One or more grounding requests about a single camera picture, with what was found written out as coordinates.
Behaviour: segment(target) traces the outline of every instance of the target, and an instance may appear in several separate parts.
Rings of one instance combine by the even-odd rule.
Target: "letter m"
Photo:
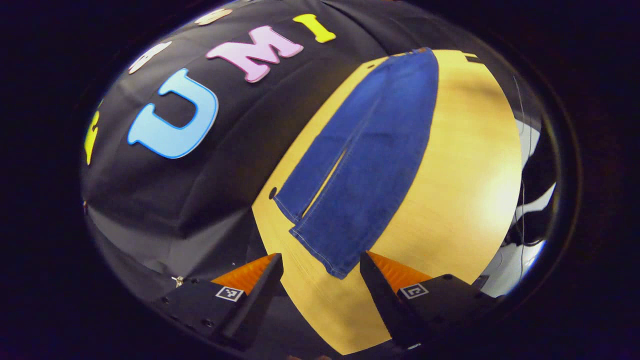
[[[255,83],[269,73],[269,65],[256,64],[250,58],[277,64],[280,63],[280,58],[272,47],[277,49],[278,54],[283,58],[290,58],[303,49],[302,45],[295,44],[273,31],[271,26],[255,28],[249,31],[249,36],[253,44],[225,42],[209,50],[207,58],[220,57],[229,61],[244,71],[245,80]]]

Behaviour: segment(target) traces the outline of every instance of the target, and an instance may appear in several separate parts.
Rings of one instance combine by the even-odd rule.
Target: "wooden table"
[[[487,68],[460,51],[434,54],[439,80],[429,143],[404,202],[371,250],[433,277],[451,273],[470,284],[497,252],[513,218],[520,142],[513,112]],[[390,338],[359,266],[343,280],[329,275],[288,233],[294,224],[268,195],[282,187],[343,100],[375,69],[369,66],[385,59],[362,64],[327,99],[252,207],[267,252],[282,253],[282,284],[291,300],[341,354]]]

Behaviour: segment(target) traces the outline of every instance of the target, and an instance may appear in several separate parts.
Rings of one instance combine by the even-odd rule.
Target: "jeans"
[[[391,56],[352,91],[274,197],[295,224],[289,232],[329,274],[347,276],[404,200],[429,140],[437,91],[431,50]]]

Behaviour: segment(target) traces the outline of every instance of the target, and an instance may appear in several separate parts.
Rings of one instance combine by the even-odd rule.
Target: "yellow letter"
[[[335,34],[328,31],[322,24],[316,20],[316,16],[312,13],[306,13],[304,15],[298,15],[293,18],[293,21],[300,22],[311,30],[316,36],[317,42],[327,42],[335,39]]]
[[[93,144],[95,143],[95,137],[98,135],[98,119],[100,118],[100,112],[96,111],[93,116],[93,120],[91,120],[91,125],[89,125],[89,131],[86,134],[86,138],[84,139],[84,151],[86,152],[86,164],[89,165],[91,163],[91,153],[93,151]]]

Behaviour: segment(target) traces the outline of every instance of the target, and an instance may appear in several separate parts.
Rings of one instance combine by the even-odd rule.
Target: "blue letter u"
[[[191,101],[196,113],[183,127],[175,127],[154,113],[156,106],[145,105],[131,124],[127,142],[141,143],[165,158],[176,159],[189,154],[202,141],[216,120],[218,98],[211,90],[187,77],[189,70],[180,69],[158,90],[159,95],[174,92]]]

